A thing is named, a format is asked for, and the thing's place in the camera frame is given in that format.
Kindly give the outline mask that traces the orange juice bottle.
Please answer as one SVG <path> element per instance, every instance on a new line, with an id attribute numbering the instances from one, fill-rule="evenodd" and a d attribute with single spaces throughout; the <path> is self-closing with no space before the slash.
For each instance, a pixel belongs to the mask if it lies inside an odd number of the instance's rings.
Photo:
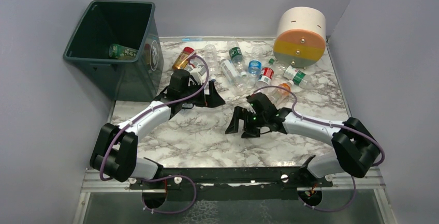
<path id="1" fill-rule="evenodd" d="M 274 105 L 279 105 L 289 96 L 288 91 L 291 91 L 293 84 L 292 80 L 279 84 L 278 87 L 269 93 L 268 98 Z"/>

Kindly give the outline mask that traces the clear bottle grey blue label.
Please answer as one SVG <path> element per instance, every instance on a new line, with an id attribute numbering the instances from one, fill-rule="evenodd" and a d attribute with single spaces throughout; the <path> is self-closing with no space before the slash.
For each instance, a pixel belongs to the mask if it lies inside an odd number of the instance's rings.
<path id="1" fill-rule="evenodd" d="M 195 72 L 200 74 L 201 76 L 203 76 L 206 72 L 203 62 L 194 56 L 191 57 L 191 59 L 189 60 L 188 64 L 185 66 L 184 69 L 189 72 L 195 70 Z"/>

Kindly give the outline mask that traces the green tea bottle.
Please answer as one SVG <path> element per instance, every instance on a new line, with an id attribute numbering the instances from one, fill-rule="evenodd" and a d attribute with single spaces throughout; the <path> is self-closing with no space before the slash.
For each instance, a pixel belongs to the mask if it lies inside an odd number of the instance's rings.
<path id="1" fill-rule="evenodd" d="M 136 58 L 138 50 L 113 43 L 110 45 L 108 55 L 118 60 L 131 60 Z"/>

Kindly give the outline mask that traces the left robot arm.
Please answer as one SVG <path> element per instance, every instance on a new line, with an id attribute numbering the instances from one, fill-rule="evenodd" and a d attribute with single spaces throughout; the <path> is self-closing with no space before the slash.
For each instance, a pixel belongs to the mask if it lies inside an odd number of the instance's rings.
<path id="1" fill-rule="evenodd" d="M 90 158 L 90 167 L 101 180 L 124 182 L 129 178 L 158 179 L 163 166 L 137 156 L 138 142 L 162 123 L 172 119 L 185 104 L 216 108 L 225 104 L 213 81 L 195 80 L 188 71 L 177 69 L 165 87 L 143 111 L 118 124 L 104 124 Z"/>

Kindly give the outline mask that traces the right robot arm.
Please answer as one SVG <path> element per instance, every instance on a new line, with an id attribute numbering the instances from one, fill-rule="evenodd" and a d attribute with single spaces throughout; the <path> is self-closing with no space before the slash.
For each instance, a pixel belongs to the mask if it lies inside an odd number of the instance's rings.
<path id="1" fill-rule="evenodd" d="M 278 109 L 263 93 L 247 96 L 249 109 L 237 106 L 225 133 L 237 133 L 243 121 L 242 138 L 259 138 L 261 129 L 270 132 L 300 135 L 332 146 L 333 153 L 313 155 L 299 168 L 303 181 L 315 181 L 329 174 L 346 172 L 363 178 L 370 167 L 384 159 L 381 146 L 362 122 L 350 117 L 344 122 L 313 119 L 294 108 Z"/>

